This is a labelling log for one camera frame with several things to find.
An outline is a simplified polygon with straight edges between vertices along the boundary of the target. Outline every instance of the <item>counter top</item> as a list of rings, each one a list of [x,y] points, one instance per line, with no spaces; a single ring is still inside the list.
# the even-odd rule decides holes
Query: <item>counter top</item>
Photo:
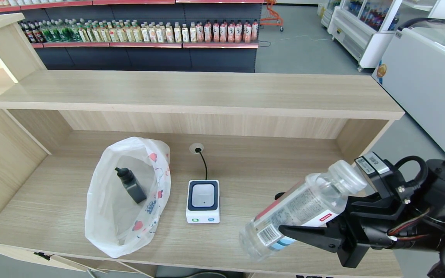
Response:
[[[215,72],[37,71],[0,108],[397,120],[370,76]]]
[[[370,250],[356,269],[349,269],[341,267],[337,255],[299,242],[263,263],[251,262],[240,249],[239,230],[271,204],[276,193],[341,158],[336,141],[328,139],[73,131],[0,214],[0,244],[111,259],[84,236],[87,190],[104,149],[130,136],[159,139],[170,146],[172,184],[153,241],[120,257],[122,261],[334,277],[401,276],[390,250]],[[200,157],[189,153],[196,141],[205,145],[209,178],[221,183],[220,224],[193,225],[185,219],[187,183],[204,174]]]

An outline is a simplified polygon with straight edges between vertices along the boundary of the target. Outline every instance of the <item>barcode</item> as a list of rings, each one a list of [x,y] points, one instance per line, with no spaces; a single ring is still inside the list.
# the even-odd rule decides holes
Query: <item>barcode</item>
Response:
[[[279,233],[272,224],[265,227],[265,229],[258,232],[256,235],[265,246],[269,246],[271,243],[281,237],[281,233]]]

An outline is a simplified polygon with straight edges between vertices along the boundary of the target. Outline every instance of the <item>clear plastic water bottle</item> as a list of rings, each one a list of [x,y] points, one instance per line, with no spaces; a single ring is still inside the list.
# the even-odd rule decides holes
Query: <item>clear plastic water bottle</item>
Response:
[[[366,186],[344,160],[327,173],[309,174],[240,231],[240,245],[254,261],[262,261],[295,242],[279,232],[280,225],[320,227],[344,211],[349,195]]]

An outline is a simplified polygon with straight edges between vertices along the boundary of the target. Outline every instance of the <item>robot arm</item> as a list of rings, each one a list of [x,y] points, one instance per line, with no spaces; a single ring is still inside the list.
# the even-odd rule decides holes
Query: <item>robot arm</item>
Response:
[[[405,181],[399,168],[409,161],[417,162],[420,172]],[[355,162],[376,193],[349,197],[345,211],[327,227],[282,225],[279,231],[337,253],[349,268],[357,267],[369,248],[436,251],[440,262],[428,277],[445,278],[445,160],[408,156],[392,165],[367,153]]]

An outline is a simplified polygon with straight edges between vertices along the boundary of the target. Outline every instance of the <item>black bottle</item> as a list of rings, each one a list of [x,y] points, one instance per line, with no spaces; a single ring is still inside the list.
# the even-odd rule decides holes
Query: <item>black bottle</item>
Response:
[[[142,190],[140,183],[135,178],[133,172],[128,168],[118,168],[115,170],[118,172],[118,177],[120,178],[123,187],[127,190],[131,198],[138,204],[139,202],[147,199],[147,196]]]

